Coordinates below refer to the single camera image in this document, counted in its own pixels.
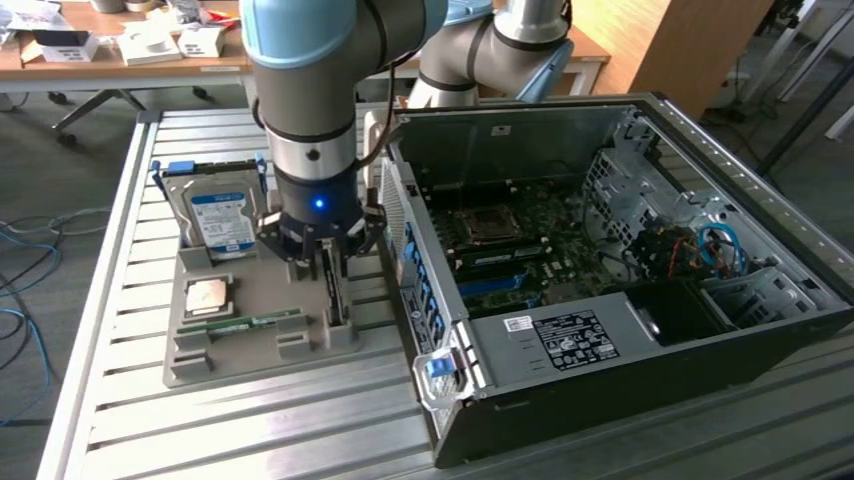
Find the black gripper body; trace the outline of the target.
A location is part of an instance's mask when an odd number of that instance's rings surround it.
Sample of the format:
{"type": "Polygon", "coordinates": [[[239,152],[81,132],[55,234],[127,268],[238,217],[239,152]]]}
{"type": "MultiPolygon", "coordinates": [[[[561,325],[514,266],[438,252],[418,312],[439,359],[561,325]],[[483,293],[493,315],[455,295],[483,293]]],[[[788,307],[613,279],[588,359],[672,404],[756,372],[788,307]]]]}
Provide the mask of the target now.
{"type": "Polygon", "coordinates": [[[357,174],[358,170],[350,167],[327,179],[305,180],[275,168],[285,231],[305,237],[311,228],[314,238],[346,236],[363,218],[357,174]]]}

